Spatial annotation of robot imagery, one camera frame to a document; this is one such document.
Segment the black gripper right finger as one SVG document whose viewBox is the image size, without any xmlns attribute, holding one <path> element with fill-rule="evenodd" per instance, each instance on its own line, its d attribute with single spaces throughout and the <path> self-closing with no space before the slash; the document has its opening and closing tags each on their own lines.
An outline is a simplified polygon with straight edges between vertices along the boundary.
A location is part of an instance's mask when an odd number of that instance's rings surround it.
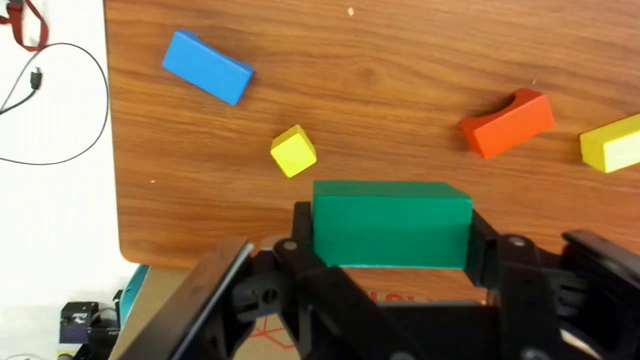
<svg viewBox="0 0 640 360">
<path fill-rule="evenodd" d="M 471 211 L 463 272 L 497 311 L 503 360 L 640 360 L 640 255 L 589 230 L 562 233 L 560 253 L 499 233 Z"/>
</svg>

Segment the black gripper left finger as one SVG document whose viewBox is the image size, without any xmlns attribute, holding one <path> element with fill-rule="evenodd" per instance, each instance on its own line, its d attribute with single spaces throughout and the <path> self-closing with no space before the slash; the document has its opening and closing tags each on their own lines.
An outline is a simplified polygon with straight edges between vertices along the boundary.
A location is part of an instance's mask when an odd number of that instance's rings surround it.
<svg viewBox="0 0 640 360">
<path fill-rule="evenodd" d="M 340 267 L 311 252 L 311 210 L 294 204 L 292 233 L 259 250 L 231 286 L 231 350 L 278 316 L 302 360 L 423 360 L 420 344 Z"/>
</svg>

